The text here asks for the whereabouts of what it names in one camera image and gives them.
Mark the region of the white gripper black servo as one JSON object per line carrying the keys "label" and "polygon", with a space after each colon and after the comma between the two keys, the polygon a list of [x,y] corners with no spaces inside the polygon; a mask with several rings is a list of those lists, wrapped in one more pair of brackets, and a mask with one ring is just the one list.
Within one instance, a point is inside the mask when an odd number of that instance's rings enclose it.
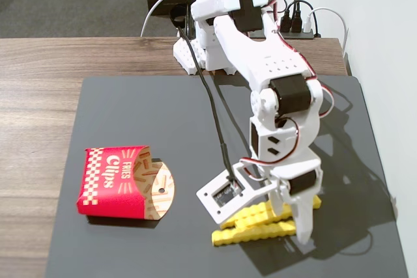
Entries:
{"label": "white gripper black servo", "polygon": [[[261,175],[258,180],[265,183],[264,187],[255,189],[246,181],[246,170],[252,165],[257,167]],[[290,197],[296,237],[301,244],[309,241],[313,231],[313,202],[322,180],[321,159],[310,148],[288,153],[277,161],[261,161],[255,152],[240,160],[240,183],[245,185],[240,196],[268,195],[275,215],[281,215],[284,200]]]}

